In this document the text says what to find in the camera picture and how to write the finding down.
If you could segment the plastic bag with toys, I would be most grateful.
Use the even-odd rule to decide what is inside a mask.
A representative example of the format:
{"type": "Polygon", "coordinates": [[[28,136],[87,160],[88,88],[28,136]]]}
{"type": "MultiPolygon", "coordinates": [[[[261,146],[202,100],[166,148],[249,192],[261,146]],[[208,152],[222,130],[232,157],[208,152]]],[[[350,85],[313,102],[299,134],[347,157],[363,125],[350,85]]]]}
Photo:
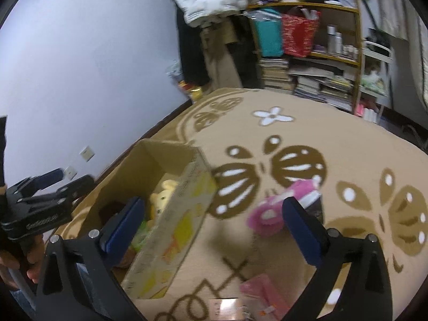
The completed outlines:
{"type": "Polygon", "coordinates": [[[175,61],[166,69],[167,76],[171,79],[173,84],[185,94],[194,104],[203,97],[203,90],[201,86],[188,83],[184,79],[184,74],[181,68],[181,63],[175,61]]]}

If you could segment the teal bag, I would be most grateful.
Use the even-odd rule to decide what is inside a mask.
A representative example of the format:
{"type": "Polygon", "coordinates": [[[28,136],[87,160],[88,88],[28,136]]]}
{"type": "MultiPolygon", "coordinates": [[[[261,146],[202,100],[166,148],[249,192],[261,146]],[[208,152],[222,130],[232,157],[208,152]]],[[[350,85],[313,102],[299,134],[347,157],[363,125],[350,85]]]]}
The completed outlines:
{"type": "Polygon", "coordinates": [[[263,57],[282,56],[281,14],[275,9],[256,9],[250,12],[255,24],[258,43],[263,57]]]}

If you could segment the yellow plush toy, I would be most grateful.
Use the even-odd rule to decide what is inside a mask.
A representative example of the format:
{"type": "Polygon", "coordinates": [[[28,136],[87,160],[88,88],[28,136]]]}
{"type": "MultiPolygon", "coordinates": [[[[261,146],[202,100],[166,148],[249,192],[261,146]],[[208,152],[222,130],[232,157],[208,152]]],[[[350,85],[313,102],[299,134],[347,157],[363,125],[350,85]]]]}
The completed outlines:
{"type": "Polygon", "coordinates": [[[165,210],[168,202],[170,201],[173,192],[175,191],[178,182],[175,180],[164,180],[160,183],[162,190],[158,193],[152,193],[149,198],[149,220],[154,220],[155,223],[158,217],[165,210]]]}

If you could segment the wall socket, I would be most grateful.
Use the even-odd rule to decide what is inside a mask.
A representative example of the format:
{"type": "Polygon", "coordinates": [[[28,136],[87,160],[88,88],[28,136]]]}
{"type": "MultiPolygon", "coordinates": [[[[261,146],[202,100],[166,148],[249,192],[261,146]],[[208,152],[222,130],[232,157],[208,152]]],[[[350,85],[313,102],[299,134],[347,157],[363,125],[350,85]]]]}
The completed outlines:
{"type": "Polygon", "coordinates": [[[77,174],[78,172],[72,166],[68,166],[64,169],[64,176],[70,181],[73,180],[77,174]]]}
{"type": "Polygon", "coordinates": [[[90,146],[86,146],[81,150],[80,156],[85,162],[89,162],[95,156],[95,153],[90,146]]]}

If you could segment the black hanging coat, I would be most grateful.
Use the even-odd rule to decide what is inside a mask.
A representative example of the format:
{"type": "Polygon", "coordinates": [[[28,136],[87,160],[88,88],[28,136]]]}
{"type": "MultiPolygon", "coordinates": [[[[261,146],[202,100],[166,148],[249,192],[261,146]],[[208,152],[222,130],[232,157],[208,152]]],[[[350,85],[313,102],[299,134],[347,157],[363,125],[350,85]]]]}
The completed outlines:
{"type": "Polygon", "coordinates": [[[206,86],[210,76],[205,64],[202,47],[201,28],[193,28],[184,20],[184,12],[175,0],[176,27],[178,32],[178,48],[184,80],[194,86],[206,86]]]}

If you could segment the white trolley cart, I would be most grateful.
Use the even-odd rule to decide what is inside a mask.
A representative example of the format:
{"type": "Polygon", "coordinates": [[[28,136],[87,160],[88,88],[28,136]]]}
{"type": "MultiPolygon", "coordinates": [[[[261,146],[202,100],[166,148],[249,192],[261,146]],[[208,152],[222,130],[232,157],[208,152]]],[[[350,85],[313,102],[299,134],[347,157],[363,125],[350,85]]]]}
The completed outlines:
{"type": "Polygon", "coordinates": [[[392,107],[390,88],[392,52],[376,42],[363,40],[361,72],[354,115],[379,125],[384,109],[392,107]]]}

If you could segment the stack of books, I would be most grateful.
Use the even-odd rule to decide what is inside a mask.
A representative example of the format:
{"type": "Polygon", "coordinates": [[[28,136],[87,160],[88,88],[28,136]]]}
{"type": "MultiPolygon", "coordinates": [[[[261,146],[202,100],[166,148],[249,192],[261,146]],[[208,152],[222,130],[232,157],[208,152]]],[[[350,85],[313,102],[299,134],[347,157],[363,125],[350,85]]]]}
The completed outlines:
{"type": "Polygon", "coordinates": [[[353,111],[360,69],[353,60],[322,54],[311,54],[308,58],[263,57],[259,67],[265,89],[329,104],[341,111],[353,111]]]}

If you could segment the pink towel roll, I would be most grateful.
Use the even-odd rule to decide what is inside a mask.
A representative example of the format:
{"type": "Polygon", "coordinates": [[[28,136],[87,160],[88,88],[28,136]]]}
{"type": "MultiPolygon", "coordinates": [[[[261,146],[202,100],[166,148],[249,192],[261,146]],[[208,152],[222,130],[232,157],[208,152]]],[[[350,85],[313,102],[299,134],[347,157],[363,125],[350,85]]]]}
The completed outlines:
{"type": "Polygon", "coordinates": [[[246,280],[239,290],[253,320],[282,320],[289,311],[284,298],[265,273],[246,280]]]}

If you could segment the wooden shelf unit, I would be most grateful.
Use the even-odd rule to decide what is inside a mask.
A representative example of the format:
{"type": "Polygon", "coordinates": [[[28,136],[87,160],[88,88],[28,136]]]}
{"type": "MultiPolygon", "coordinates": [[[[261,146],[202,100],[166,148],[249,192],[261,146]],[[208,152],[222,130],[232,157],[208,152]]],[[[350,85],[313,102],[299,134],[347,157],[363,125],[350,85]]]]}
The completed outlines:
{"type": "Polygon", "coordinates": [[[357,0],[250,0],[261,83],[353,112],[361,60],[357,0]]]}

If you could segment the pink bunny plush keychain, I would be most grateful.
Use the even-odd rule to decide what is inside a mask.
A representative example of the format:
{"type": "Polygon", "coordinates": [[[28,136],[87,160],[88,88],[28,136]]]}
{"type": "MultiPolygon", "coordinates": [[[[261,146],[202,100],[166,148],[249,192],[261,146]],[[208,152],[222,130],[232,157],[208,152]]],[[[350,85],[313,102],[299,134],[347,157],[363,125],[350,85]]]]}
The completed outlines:
{"type": "Polygon", "coordinates": [[[320,183],[315,180],[298,180],[284,192],[279,195],[268,196],[256,208],[251,211],[247,218],[247,226],[257,235],[268,237],[272,236],[284,227],[282,217],[282,204],[286,198],[294,197],[296,200],[301,199],[313,190],[319,190],[320,183]]]}

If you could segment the black tissue pack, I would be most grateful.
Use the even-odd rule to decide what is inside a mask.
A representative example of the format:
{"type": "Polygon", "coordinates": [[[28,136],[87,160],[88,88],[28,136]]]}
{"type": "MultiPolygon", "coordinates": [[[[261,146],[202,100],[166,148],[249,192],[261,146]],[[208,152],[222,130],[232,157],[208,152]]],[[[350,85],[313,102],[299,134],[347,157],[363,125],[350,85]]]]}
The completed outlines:
{"type": "Polygon", "coordinates": [[[298,201],[309,215],[314,216],[321,224],[324,224],[322,195],[318,190],[313,190],[298,201]]]}

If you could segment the open cardboard box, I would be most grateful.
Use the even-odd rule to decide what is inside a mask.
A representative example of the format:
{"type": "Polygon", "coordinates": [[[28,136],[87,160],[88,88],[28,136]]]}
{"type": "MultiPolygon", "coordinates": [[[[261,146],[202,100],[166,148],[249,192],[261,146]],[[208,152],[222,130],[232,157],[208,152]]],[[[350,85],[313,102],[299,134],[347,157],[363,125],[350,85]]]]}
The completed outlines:
{"type": "Polygon", "coordinates": [[[56,233],[79,238],[109,220],[114,205],[139,197],[132,240],[136,256],[121,281],[132,299],[162,298],[194,241],[216,192],[202,150],[170,141],[144,139],[82,200],[72,221],[56,233]]]}

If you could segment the red gift bag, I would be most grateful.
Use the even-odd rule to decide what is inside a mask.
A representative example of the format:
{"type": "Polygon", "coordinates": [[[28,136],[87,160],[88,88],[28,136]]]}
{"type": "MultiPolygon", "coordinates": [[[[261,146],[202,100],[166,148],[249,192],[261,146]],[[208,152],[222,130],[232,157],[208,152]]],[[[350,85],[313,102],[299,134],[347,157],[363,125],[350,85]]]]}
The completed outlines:
{"type": "Polygon", "coordinates": [[[286,55],[306,57],[314,46],[321,12],[303,6],[293,7],[281,16],[281,35],[286,55]]]}

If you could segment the green tissue pack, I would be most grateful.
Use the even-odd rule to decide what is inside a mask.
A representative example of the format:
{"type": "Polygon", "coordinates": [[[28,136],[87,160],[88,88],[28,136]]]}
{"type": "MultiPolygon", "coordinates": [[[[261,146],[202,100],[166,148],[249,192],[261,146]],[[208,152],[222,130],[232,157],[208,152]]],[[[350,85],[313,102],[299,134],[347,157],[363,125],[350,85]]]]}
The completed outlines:
{"type": "Polygon", "coordinates": [[[131,247],[136,253],[140,252],[140,250],[142,249],[146,237],[148,237],[148,235],[151,233],[154,224],[154,220],[144,220],[140,224],[139,228],[136,231],[136,234],[134,235],[131,241],[131,247]]]}

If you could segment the beige patterned carpet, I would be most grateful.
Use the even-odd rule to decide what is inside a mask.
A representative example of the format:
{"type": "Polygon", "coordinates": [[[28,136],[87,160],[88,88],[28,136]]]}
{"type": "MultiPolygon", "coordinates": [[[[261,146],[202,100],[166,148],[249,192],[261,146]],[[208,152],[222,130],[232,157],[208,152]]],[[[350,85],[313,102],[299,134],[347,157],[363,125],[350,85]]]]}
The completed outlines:
{"type": "Polygon", "coordinates": [[[120,282],[149,320],[208,320],[238,298],[277,320],[316,270],[281,218],[288,196],[342,235],[376,235],[393,317],[427,279],[427,155],[327,104],[219,89],[138,142],[58,234],[101,228],[135,196],[148,215],[120,282]]]}

